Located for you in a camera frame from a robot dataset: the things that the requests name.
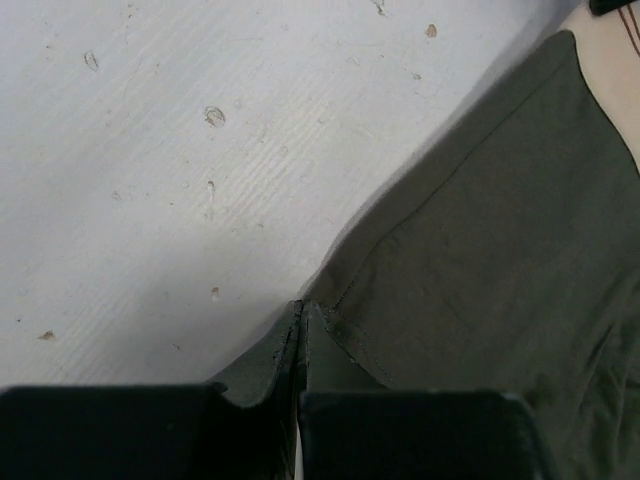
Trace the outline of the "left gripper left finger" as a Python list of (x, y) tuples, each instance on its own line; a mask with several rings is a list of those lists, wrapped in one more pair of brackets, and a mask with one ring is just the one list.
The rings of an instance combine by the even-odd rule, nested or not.
[(196, 384), (1, 392), (5, 479), (291, 479), (303, 305)]

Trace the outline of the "olive underwear beige waistband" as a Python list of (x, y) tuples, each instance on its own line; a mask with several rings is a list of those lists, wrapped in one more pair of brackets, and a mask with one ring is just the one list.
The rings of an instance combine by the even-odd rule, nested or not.
[(577, 7), (298, 302), (389, 389), (518, 396), (555, 479), (637, 478), (638, 3)]

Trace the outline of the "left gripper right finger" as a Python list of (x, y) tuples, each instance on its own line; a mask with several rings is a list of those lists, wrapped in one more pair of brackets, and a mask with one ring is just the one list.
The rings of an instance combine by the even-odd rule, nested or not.
[(528, 406), (476, 390), (392, 390), (331, 338), (315, 302), (302, 307), (297, 372), (307, 479), (555, 479)]

